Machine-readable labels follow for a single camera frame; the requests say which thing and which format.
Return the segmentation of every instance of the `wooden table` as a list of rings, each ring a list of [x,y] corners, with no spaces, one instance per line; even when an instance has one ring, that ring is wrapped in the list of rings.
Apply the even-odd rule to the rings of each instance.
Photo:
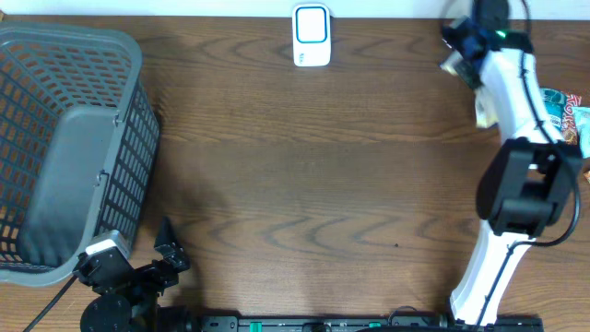
[[[334,19],[330,65],[298,68],[286,18],[8,19],[139,42],[163,130],[132,263],[158,257],[163,215],[193,260],[161,304],[246,315],[444,310],[476,241],[479,178],[500,144],[496,130],[475,128],[473,92],[438,68],[449,50],[436,21]],[[590,102],[590,23],[538,22],[534,35],[540,84]],[[586,330],[588,207],[570,241],[527,254],[503,314],[539,314],[549,332]],[[60,287],[1,285],[0,329],[22,330]],[[77,284],[38,330],[76,331],[94,298]]]

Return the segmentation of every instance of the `plastic basket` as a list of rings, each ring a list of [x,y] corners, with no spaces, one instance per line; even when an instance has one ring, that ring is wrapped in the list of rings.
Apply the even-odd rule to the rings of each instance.
[[[159,127],[124,33],[0,24],[0,281],[66,278],[92,237],[132,243]]]

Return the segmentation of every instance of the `white backdrop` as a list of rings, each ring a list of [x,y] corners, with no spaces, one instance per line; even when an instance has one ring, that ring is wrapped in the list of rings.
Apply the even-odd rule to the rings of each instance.
[[[7,14],[289,17],[296,0],[0,0]],[[324,0],[336,18],[437,18],[447,0]],[[533,19],[590,19],[588,0],[529,0]],[[449,17],[466,14],[456,0]],[[511,0],[522,18],[520,0]]]

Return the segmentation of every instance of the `wooden tabletop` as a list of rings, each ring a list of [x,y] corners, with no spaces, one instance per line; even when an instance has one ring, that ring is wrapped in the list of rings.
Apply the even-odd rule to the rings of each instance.
[[[132,263],[162,216],[192,258],[162,305],[244,315],[442,311],[476,242],[478,181],[500,146],[474,95],[437,64],[434,20],[333,19],[330,65],[298,68],[287,18],[8,17],[122,30],[144,53],[161,118]],[[542,86],[583,96],[590,23],[534,24]],[[580,178],[583,201],[590,184]],[[501,302],[546,330],[590,325],[590,225],[533,248]],[[571,216],[547,229],[559,235]],[[0,329],[19,331],[62,286],[0,285]],[[40,331],[76,331],[94,293],[76,284]]]

